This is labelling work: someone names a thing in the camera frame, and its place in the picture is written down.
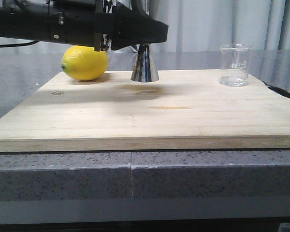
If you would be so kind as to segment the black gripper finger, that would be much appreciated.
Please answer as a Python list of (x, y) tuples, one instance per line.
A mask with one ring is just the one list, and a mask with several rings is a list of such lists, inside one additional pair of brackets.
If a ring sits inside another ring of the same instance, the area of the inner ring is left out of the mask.
[(148, 0), (131, 0), (131, 9), (141, 15), (149, 16), (149, 1)]
[(163, 43), (167, 40), (168, 25), (151, 16), (134, 12), (119, 1), (113, 13), (115, 26), (111, 42), (112, 50), (136, 44)]

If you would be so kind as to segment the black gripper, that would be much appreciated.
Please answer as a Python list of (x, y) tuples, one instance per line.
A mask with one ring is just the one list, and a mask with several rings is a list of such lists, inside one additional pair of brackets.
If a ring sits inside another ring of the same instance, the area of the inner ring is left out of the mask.
[(0, 37), (108, 49), (115, 0), (0, 0)]

